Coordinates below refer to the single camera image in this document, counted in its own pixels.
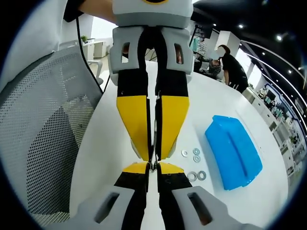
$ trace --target mesh office chair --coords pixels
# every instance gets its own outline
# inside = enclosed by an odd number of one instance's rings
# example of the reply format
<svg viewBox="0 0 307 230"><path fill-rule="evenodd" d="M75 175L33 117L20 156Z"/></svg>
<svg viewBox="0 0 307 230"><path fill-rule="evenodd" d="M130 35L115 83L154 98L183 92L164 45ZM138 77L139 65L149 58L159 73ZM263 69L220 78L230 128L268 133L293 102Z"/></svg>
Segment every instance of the mesh office chair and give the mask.
<svg viewBox="0 0 307 230"><path fill-rule="evenodd" d="M69 218L75 160L101 96L79 46L39 59L0 93L2 166L41 226Z"/></svg>

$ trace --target blue plastic box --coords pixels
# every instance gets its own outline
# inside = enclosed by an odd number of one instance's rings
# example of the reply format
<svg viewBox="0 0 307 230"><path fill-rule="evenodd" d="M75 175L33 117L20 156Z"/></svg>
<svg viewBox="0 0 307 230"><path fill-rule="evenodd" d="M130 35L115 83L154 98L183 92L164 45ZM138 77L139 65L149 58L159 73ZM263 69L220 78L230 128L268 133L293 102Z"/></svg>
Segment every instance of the blue plastic box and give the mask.
<svg viewBox="0 0 307 230"><path fill-rule="evenodd" d="M257 150L238 119L215 115L205 135L225 190L245 187L261 172L262 163Z"/></svg>

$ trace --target window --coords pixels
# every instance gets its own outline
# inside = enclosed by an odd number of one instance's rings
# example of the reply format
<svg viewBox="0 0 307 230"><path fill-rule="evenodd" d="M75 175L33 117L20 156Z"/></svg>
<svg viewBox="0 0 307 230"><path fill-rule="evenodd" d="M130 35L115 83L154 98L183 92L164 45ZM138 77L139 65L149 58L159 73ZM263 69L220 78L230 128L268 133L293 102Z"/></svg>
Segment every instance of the window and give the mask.
<svg viewBox="0 0 307 230"><path fill-rule="evenodd" d="M242 49L239 49L236 54L237 61L241 64L243 67L245 73L248 72L249 66L251 64L250 58L246 55L246 53L243 52Z"/></svg>

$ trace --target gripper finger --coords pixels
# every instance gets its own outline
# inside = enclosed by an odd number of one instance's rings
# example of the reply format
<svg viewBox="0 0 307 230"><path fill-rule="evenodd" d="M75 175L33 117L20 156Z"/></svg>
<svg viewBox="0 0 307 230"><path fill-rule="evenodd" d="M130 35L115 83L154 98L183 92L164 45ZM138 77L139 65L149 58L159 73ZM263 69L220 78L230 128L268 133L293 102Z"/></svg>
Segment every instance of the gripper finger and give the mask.
<svg viewBox="0 0 307 230"><path fill-rule="evenodd" d="M117 108L131 140L144 160L152 155L150 108L146 70L126 69L118 73Z"/></svg>

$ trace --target white table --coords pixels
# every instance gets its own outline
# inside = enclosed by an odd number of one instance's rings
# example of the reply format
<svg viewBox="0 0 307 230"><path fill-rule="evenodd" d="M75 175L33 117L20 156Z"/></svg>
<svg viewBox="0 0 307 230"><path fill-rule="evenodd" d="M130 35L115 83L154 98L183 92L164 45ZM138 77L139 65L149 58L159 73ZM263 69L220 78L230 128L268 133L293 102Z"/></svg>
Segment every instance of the white table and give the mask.
<svg viewBox="0 0 307 230"><path fill-rule="evenodd" d="M153 127L157 63L147 62L147 72ZM273 135L256 109L230 87L193 73L188 89L189 112L178 136L176 151L166 162L182 167L185 173L204 170L207 179L202 182L197 180L192 183L193 186L202 186L223 201L229 214L242 223L266 226L279 214L288 196L286 169ZM116 108L116 96L117 88L110 82L85 132L72 177L71 216L75 215L77 206L85 199L103 196L123 168L141 161L132 150L130 138ZM263 170L247 187L232 191L223 189L212 150L204 137L214 115L238 118L258 150ZM199 163L192 159L193 148L201 150ZM182 150L188 151L187 158L181 156ZM153 224L156 228L164 229L158 197L154 172L150 175L142 229L150 230Z"/></svg>

